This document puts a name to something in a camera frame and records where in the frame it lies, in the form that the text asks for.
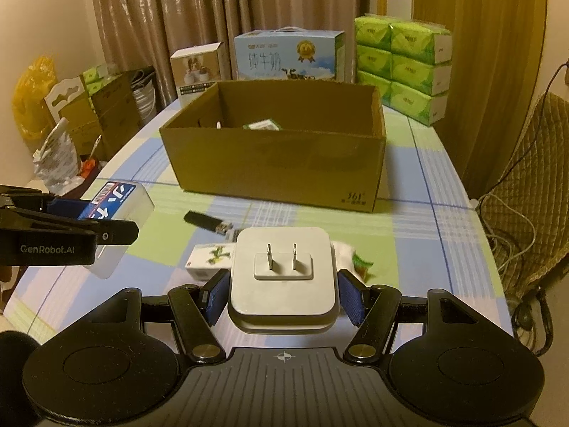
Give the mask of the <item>clear blue floss box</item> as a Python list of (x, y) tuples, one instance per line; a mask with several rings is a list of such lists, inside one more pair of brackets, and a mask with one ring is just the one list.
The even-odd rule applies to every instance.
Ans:
[[(79, 215), (79, 219), (110, 219), (134, 222), (141, 228), (154, 209), (154, 204), (139, 183), (107, 181)], [(98, 246), (91, 273), (108, 279), (126, 253), (126, 245)]]

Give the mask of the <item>small green candy wrapper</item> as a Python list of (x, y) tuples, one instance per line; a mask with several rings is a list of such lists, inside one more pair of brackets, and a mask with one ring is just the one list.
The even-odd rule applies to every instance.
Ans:
[(352, 262), (355, 274), (362, 280), (366, 281), (366, 277), (373, 266), (373, 262), (362, 259), (357, 253), (353, 253)]

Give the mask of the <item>long white ointment box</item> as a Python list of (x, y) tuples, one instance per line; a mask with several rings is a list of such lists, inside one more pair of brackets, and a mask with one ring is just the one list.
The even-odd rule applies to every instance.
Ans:
[(185, 269), (194, 280), (208, 281), (223, 269), (233, 265), (235, 243), (196, 245), (188, 257)]

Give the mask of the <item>black usb stick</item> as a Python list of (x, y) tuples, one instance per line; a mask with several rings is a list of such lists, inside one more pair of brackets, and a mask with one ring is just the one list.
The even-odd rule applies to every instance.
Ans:
[(189, 210), (183, 217), (186, 223), (195, 227), (200, 227), (203, 230), (208, 230), (220, 235), (226, 235), (233, 229), (231, 222), (224, 221), (207, 215), (206, 213), (196, 212)]

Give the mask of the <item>white power adapter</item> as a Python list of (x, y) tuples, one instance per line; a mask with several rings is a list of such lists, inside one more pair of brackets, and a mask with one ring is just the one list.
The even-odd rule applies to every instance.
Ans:
[(320, 227), (249, 227), (230, 270), (228, 313), (245, 333), (322, 333), (339, 316), (333, 246)]

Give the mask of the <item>green white medicine box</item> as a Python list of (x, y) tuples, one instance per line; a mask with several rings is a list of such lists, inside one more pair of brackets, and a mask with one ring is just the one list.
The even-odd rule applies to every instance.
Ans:
[(255, 121), (243, 125), (244, 129), (250, 130), (281, 130), (282, 127), (272, 118), (266, 118), (262, 121)]

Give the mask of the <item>white plastic bag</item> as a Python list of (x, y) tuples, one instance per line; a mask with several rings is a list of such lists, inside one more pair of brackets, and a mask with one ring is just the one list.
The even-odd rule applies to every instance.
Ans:
[(61, 118), (51, 130), (41, 148), (33, 154), (35, 176), (50, 193), (63, 196), (78, 187), (81, 161), (69, 135), (69, 122)]

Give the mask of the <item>yellow plastic bag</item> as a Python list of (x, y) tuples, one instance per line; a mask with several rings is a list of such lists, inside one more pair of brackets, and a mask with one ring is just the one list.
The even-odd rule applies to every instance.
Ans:
[(12, 96), (15, 125), (32, 149), (43, 143), (54, 127), (54, 120), (45, 97), (58, 83), (54, 60), (39, 56), (20, 76)]

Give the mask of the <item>checkered bed sheet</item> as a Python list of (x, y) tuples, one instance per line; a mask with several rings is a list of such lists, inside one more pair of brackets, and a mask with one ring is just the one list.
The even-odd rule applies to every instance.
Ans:
[(235, 227), (320, 227), (347, 243), (370, 267), (365, 280), (407, 296), (443, 288), (505, 330), (504, 290), (491, 248), (460, 178), (435, 130), (385, 111), (388, 145), (374, 211), (214, 197), (181, 190), (159, 136), (173, 103), (145, 126), (102, 170), (89, 189), (108, 180), (142, 183), (154, 208), (108, 279), (83, 267), (34, 267), (19, 280), (1, 317), (5, 330), (45, 342), (126, 287), (147, 296), (189, 283), (185, 264), (198, 244), (217, 236), (186, 222), (189, 211)]

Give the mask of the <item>stacked white bowls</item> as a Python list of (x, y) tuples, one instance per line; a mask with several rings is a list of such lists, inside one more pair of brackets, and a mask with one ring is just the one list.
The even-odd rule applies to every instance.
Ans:
[(131, 75), (130, 86), (143, 123), (156, 115), (154, 77), (152, 68), (138, 69)]

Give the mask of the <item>quilted brown chair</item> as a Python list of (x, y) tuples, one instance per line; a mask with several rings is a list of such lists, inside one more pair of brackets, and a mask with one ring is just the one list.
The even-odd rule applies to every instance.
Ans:
[(494, 233), (514, 241), (496, 254), (504, 293), (523, 297), (568, 258), (568, 101), (548, 93), (536, 104), (512, 157), (512, 172), (482, 203)]

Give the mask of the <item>white product box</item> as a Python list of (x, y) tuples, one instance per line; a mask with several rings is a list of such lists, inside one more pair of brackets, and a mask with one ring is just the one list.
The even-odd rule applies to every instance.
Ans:
[(222, 42), (176, 50), (170, 61), (181, 102), (192, 99), (215, 82), (226, 78), (225, 46)]

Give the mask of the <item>brown curtain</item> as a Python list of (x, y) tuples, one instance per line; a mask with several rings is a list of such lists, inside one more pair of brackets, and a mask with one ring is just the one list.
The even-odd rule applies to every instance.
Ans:
[(106, 62), (152, 67), (164, 105), (176, 97), (170, 57), (181, 48), (222, 42), (223, 71), (236, 77), (234, 38), (256, 29), (299, 27), (345, 35), (345, 79), (355, 78), (354, 19), (369, 0), (92, 0)]

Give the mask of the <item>green tissue pack stack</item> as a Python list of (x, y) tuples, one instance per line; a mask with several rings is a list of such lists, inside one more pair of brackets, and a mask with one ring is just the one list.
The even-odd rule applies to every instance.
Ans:
[(442, 25), (392, 16), (354, 21), (356, 79), (382, 102), (422, 125), (445, 117), (453, 39)]

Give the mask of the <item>blue milk carton box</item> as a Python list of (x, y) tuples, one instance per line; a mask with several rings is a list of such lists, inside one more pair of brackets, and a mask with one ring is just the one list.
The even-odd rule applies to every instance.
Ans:
[(345, 78), (342, 31), (255, 30), (235, 37), (234, 48), (240, 80)]

